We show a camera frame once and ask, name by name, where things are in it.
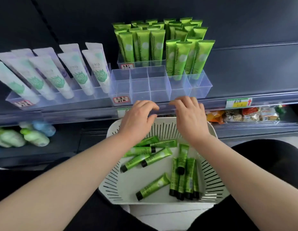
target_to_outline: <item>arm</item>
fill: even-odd
[[[202,104],[180,97],[177,128],[215,169],[223,183],[262,231],[298,230],[298,190],[232,150],[208,131]]]
[[[120,158],[150,131],[159,107],[137,101],[119,133],[27,183],[0,202],[0,231],[63,230]]]

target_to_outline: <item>white basket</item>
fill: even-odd
[[[115,121],[108,129],[109,137],[118,132],[121,120]],[[177,139],[179,143],[186,143],[176,128],[176,117],[156,118],[147,137],[157,135],[160,140]],[[216,136],[212,125],[208,122],[210,134]],[[132,157],[120,159],[109,175],[99,186],[99,190],[113,204],[169,204],[169,203],[218,203],[229,195],[228,190],[211,165],[198,152],[190,147],[188,157],[197,160],[198,183],[201,192],[199,200],[177,200],[169,195],[170,186],[165,186],[154,194],[144,198],[140,202],[136,198],[136,192],[151,183],[163,173],[171,176],[172,158],[178,156],[178,147],[171,148],[172,156],[166,157],[152,165],[143,168],[138,165],[125,173],[120,173],[121,164],[126,163]]]

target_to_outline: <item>floor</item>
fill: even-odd
[[[298,137],[275,138],[298,148]],[[230,147],[241,142],[231,142]],[[157,230],[186,230],[196,217],[212,207],[211,204],[189,205],[131,205],[130,212]]]

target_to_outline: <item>black pants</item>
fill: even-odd
[[[233,149],[298,189],[296,147],[278,140],[253,140],[234,146]],[[43,172],[0,170],[0,201],[41,173]],[[120,206],[112,205],[97,190],[65,230],[130,230],[131,226],[142,231],[155,230]],[[196,218],[188,230],[205,228],[258,230],[231,195]]]

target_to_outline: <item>black tube cap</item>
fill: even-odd
[[[183,200],[184,200],[184,193],[180,193],[180,192],[178,192],[178,194],[177,194],[177,199],[183,201]]]
[[[143,168],[146,167],[146,166],[148,166],[147,161],[144,159],[144,160],[141,162],[141,165],[142,165]]]
[[[170,189],[169,190],[169,195],[170,196],[173,196],[173,197],[177,197],[178,191],[177,190]]]
[[[187,199],[189,199],[189,200],[193,200],[193,198],[194,198],[194,194],[193,194],[193,193],[185,192],[185,198],[187,198]]]
[[[177,173],[178,173],[179,175],[183,175],[183,174],[185,173],[185,168],[183,168],[183,167],[178,167],[178,168],[177,168]]]
[[[120,167],[120,171],[121,171],[121,172],[126,172],[126,171],[128,171],[128,168],[125,166],[125,164],[122,165],[122,166]]]
[[[194,191],[194,198],[196,198],[196,199],[199,199],[200,198],[198,191]]]
[[[138,201],[140,201],[140,200],[143,199],[143,195],[140,193],[140,191],[138,191],[138,192],[136,193],[136,197],[137,197]]]

